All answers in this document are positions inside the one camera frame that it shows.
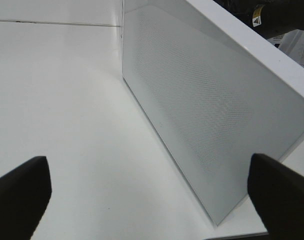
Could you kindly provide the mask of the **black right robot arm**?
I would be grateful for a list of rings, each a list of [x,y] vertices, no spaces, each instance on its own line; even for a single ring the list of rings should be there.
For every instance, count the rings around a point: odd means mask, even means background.
[[[304,0],[217,0],[216,3],[266,40],[294,30],[304,31]]]

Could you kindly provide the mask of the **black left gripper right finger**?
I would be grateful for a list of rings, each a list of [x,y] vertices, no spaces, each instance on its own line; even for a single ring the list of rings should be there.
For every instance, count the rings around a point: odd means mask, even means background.
[[[268,155],[255,153],[247,192],[272,240],[304,240],[304,176]]]

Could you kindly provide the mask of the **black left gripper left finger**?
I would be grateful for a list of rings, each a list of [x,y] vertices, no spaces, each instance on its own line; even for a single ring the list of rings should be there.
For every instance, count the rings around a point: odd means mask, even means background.
[[[0,240],[30,240],[51,195],[45,156],[33,157],[0,177]]]

